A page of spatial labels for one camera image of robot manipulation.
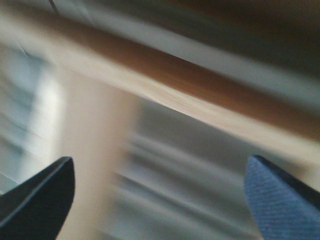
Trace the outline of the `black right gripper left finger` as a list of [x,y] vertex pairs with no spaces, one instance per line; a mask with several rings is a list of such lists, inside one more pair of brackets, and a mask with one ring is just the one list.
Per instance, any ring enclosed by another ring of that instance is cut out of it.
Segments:
[[61,157],[0,197],[2,240],[55,240],[75,196],[75,168]]

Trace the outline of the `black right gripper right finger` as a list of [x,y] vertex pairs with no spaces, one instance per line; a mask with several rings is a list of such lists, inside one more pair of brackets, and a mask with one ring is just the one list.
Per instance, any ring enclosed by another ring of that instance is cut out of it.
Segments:
[[320,193],[274,163],[249,157],[244,194],[263,239],[320,238]]

